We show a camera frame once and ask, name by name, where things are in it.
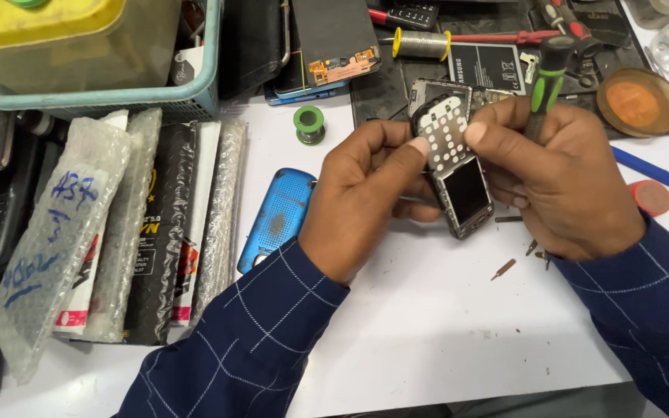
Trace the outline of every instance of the blue plastic basket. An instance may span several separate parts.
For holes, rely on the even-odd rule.
[[[17,94],[0,84],[0,110],[37,109],[56,118],[102,118],[111,111],[163,110],[163,123],[208,121],[218,115],[218,48],[222,0],[208,0],[203,67],[195,80],[179,87]]]

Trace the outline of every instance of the shirt sleeve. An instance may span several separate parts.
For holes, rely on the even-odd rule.
[[[643,216],[645,235],[624,252],[552,260],[639,390],[669,416],[669,232]]]
[[[214,298],[189,338],[146,356],[117,416],[283,418],[348,292],[289,240]]]

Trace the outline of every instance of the hand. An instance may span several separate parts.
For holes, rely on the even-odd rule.
[[[402,199],[434,199],[420,175],[430,144],[408,123],[374,120],[330,151],[311,196],[298,242],[331,280],[347,283],[365,264],[392,216],[433,222],[440,210]]]
[[[546,250],[569,260],[624,251],[645,233],[645,222],[616,166],[600,120],[557,104],[540,144],[523,137],[530,98],[511,98],[479,110],[465,140],[480,157],[490,192],[520,209],[525,226]]]

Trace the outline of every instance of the yellow container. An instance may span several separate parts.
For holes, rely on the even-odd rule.
[[[162,87],[181,0],[0,0],[0,83],[16,93]]]

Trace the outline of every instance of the person's right hand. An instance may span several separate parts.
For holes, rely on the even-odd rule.
[[[493,103],[480,109],[464,132],[466,143],[485,160],[492,196],[518,207],[539,244],[568,260],[607,257],[636,244],[645,221],[600,120],[557,104],[536,144],[519,133],[530,106],[530,98]]]

